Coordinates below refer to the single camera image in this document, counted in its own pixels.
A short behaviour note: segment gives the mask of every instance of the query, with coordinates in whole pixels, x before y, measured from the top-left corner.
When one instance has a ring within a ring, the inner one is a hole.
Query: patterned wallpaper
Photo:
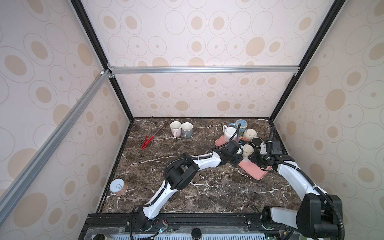
[[[384,1],[343,9],[275,120],[289,153],[343,201],[348,240],[383,239]]]
[[[77,240],[96,210],[127,128],[106,80],[0,227],[0,240]]]
[[[83,0],[113,66],[297,65],[333,0]]]
[[[269,117],[293,73],[117,74],[135,117]]]
[[[1,1],[0,196],[100,69],[67,1]]]

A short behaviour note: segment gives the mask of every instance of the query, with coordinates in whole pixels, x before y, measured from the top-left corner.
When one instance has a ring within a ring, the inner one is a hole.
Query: silver horizontal bar
[[[59,126],[57,126],[55,131],[45,141],[39,151],[37,151],[34,158],[24,168],[23,172],[19,174],[19,176],[10,185],[0,201],[0,226],[4,223],[19,200],[23,197],[28,187],[37,177],[44,165],[48,162],[77,119],[84,112],[85,108],[100,89],[105,79],[108,79],[110,75],[109,70],[104,70],[104,73],[93,81],[90,87],[66,115],[64,120],[59,124]]]
[[[129,73],[297,73],[296,65],[276,66],[201,66],[201,67],[111,67],[113,74]]]

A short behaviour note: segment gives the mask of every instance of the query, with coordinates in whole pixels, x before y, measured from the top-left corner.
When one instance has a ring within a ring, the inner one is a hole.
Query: robotic arm
[[[283,155],[280,141],[273,140],[275,131],[274,127],[269,139],[262,144],[260,152],[254,152],[250,156],[250,161],[262,170],[272,166],[273,170],[289,182],[302,203],[298,211],[266,206],[263,210],[262,223],[286,224],[305,237],[344,239],[340,198],[328,195],[313,183],[289,155]],[[237,165],[243,159],[241,154],[242,146],[234,140],[230,140],[222,149],[215,148],[205,155],[191,156],[183,153],[164,169],[164,181],[155,195],[147,204],[138,208],[136,226],[142,231],[148,230],[163,205],[173,194],[188,186],[198,171],[218,167],[228,161]]]

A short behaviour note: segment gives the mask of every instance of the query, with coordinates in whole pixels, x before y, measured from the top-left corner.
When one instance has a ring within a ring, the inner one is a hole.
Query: marble tabletop
[[[109,192],[101,213],[128,213],[134,205],[145,204],[159,189],[166,163],[184,152],[190,155],[204,154],[223,135],[223,125],[235,120],[154,118],[149,136],[164,122],[167,124],[142,150],[149,119],[135,119],[114,176],[114,179],[122,178],[128,190],[122,196]],[[256,130],[258,137],[268,138],[270,125],[266,119],[244,120],[248,128]],[[192,138],[173,137],[169,128],[172,121],[192,123]],[[239,166],[227,163],[199,171],[191,183],[176,192],[160,212],[254,212],[262,211],[265,205],[298,210],[300,203],[296,192],[277,172],[269,172],[263,179],[255,180]]]

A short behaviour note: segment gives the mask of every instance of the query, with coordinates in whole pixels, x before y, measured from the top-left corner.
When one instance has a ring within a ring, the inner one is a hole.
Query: gray mug
[[[185,122],[181,125],[181,131],[184,138],[190,138],[193,133],[193,125],[190,122]]]

